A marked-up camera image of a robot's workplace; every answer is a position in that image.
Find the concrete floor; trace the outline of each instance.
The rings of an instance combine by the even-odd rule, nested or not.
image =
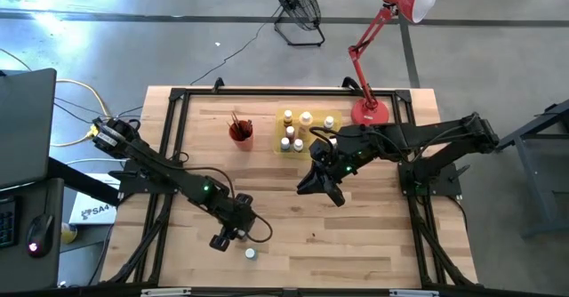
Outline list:
[[[375,15],[379,0],[318,0],[325,17]],[[431,19],[569,20],[569,0],[438,0]],[[67,12],[117,12],[148,15],[269,16],[276,0],[0,0],[0,10],[52,9]],[[146,87],[188,84],[254,35],[255,23],[159,23],[0,20],[0,47],[17,54],[31,68],[53,67],[59,78],[91,84],[114,114],[142,104]],[[324,24],[320,49],[288,47],[265,27],[245,51],[200,84],[222,76],[230,85],[336,86],[353,76],[347,48],[365,25]],[[284,29],[295,38],[312,37],[294,25]],[[434,88],[443,120],[479,112],[504,136],[554,102],[569,97],[569,35],[566,28],[411,27],[421,87]],[[372,86],[409,87],[399,26],[386,26],[362,62]],[[0,68],[20,68],[0,55]],[[60,84],[57,95],[97,108],[90,93]],[[76,110],[85,118],[90,114]],[[84,135],[87,124],[55,110],[54,142]],[[61,161],[103,157],[91,143],[52,148]],[[461,177],[463,205],[480,283],[489,287],[569,294],[565,234],[522,240],[520,230],[535,221],[533,208],[513,149],[499,155],[471,155]],[[115,164],[77,166],[103,173]],[[74,193],[66,192],[64,219]],[[103,238],[106,228],[87,230]],[[61,255],[66,270],[60,280],[84,285],[92,274],[100,245]]]

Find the computer mouse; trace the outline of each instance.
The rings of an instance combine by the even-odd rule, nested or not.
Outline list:
[[[44,257],[52,249],[53,216],[47,213],[38,215],[29,224],[26,236],[26,249],[34,258]]]

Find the red cup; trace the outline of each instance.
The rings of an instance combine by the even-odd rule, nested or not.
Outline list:
[[[245,129],[245,127],[249,124],[249,122],[246,122],[245,120],[239,120],[239,126],[241,126],[242,129]],[[233,140],[233,142],[235,142],[235,145],[243,150],[243,151],[250,151],[252,149],[252,126],[251,126],[251,136],[245,138],[245,140],[239,140],[237,138],[237,134],[235,133],[236,131],[236,126],[235,123],[231,124],[231,127],[229,127],[229,137],[231,137],[231,140]]]

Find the wooden tabletop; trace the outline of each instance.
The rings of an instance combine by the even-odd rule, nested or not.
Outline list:
[[[148,88],[140,134],[158,150],[168,96],[172,87]],[[417,125],[440,121],[431,89],[411,90]],[[189,103],[182,151],[187,166],[210,165],[227,172],[236,193],[253,196],[252,208],[274,228],[265,244],[233,241],[225,253],[209,247],[220,231],[217,221],[181,195],[172,205],[160,285],[234,287],[411,288],[420,286],[413,234],[406,200],[401,196],[396,164],[376,160],[343,180],[346,204],[336,207],[324,194],[298,196],[296,185],[310,162],[280,157],[271,142],[278,108],[337,109],[344,124],[356,98],[307,96],[195,96]],[[254,147],[238,150],[228,136],[227,122],[235,111],[252,119]],[[177,106],[168,155],[177,130]],[[218,173],[211,174],[225,182]],[[101,279],[115,275],[140,242],[148,195],[136,195],[118,208]],[[444,197],[433,207],[441,245],[467,278],[476,282],[461,211]],[[251,235],[263,238],[266,226],[257,221]],[[259,252],[257,261],[244,257],[246,248]],[[148,275],[154,244],[147,259]],[[434,277],[432,254],[426,249]]]

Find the lamp arm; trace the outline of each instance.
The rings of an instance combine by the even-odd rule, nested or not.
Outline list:
[[[359,79],[359,83],[364,90],[364,96],[366,103],[365,105],[369,108],[376,108],[377,107],[377,100],[373,96],[372,89],[370,88],[369,84],[365,80],[364,71],[362,70],[361,65],[359,64],[359,59],[362,54],[365,52],[367,46],[373,41],[373,39],[377,36],[380,32],[383,25],[389,22],[395,14],[395,10],[393,9],[393,5],[387,5],[380,9],[377,16],[372,21],[372,24],[367,28],[367,30],[362,35],[361,39],[357,42],[356,45],[352,45],[348,48],[349,57],[352,59],[354,63],[354,68],[356,69],[357,78]]]

